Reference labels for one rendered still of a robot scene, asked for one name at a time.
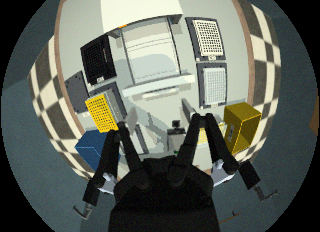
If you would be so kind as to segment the blue bin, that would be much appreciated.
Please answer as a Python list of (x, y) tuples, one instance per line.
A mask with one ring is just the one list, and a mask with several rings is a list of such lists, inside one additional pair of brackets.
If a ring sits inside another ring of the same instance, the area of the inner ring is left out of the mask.
[(100, 133), (99, 129), (86, 131), (74, 146), (80, 156), (95, 172), (99, 165), (106, 136), (107, 132)]

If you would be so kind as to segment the yellow open-top bin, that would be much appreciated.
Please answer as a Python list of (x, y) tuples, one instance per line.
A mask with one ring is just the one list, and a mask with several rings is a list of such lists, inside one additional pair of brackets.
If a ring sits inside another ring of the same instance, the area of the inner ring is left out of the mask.
[(261, 115), (246, 102), (225, 106), (223, 121), (227, 129), (224, 139), (231, 154), (251, 146)]

